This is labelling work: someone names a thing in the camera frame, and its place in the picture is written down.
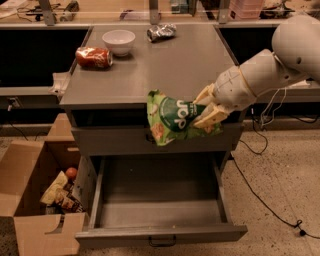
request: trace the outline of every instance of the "floor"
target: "floor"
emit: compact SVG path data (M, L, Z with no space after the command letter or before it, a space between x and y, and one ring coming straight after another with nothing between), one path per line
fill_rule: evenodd
M252 189L281 218L291 224L298 219L301 229L320 236L320 120L313 124L296 119L275 119L261 132L252 131L250 120L233 153ZM50 125L17 125L29 140L42 140ZM0 159L13 139L25 138L10 125L0 127ZM247 225L248 233L238 242L151 247L80 250L80 255L320 255L320 240L301 237L294 229L272 214L250 191L233 161L222 175L232 220ZM0 255L18 255L12 220L0 218Z

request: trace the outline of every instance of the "workbench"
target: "workbench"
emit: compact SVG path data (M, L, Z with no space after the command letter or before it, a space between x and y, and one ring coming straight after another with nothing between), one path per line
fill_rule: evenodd
M77 65L60 102L98 176L90 223L76 239L93 248L236 241L247 228L233 224L220 176L243 113L230 116L219 135L159 147L146 111L150 90L192 101L233 61L210 24L177 24L174 38L157 43L148 41L148 28L94 26L86 46L103 47L103 33L127 29L136 34L134 48L107 70Z

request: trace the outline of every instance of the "closed drawer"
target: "closed drawer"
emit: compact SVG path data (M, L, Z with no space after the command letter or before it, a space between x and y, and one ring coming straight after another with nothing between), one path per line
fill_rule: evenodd
M164 147L152 142L149 128L143 126L72 128L82 155L126 155L178 152L231 151L243 130L242 123L223 125L223 132L210 137L176 140Z
M82 247L236 241L213 153L104 157Z

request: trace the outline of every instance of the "bowl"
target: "bowl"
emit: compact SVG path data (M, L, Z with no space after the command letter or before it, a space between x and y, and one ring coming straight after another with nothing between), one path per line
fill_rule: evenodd
M116 56L126 56L133 47L136 35L128 30L112 30L102 36L105 46Z

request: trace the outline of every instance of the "green chip bag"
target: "green chip bag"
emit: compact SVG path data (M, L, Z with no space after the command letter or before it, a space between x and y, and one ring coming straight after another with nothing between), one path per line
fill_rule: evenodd
M159 90L149 92L148 121L157 145L164 146L176 139L185 140L221 133L220 123L214 124L207 130L190 126L205 108L204 105L172 99Z

